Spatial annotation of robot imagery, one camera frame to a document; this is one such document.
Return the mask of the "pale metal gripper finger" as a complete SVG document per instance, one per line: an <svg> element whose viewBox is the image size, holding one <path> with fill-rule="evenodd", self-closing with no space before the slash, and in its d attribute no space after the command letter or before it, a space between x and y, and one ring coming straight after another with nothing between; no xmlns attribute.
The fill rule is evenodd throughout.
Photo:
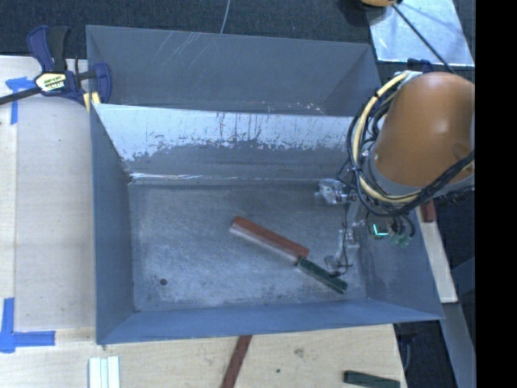
<svg viewBox="0 0 517 388"><path fill-rule="evenodd" d="M328 205L344 205L349 193L349 187L336 179L320 179L317 183L315 196Z"/></svg>
<svg viewBox="0 0 517 388"><path fill-rule="evenodd" d="M337 247L333 254L326 255L324 262L331 276L342 276L353 266L352 253L360 248L355 228L342 227L338 231Z"/></svg>

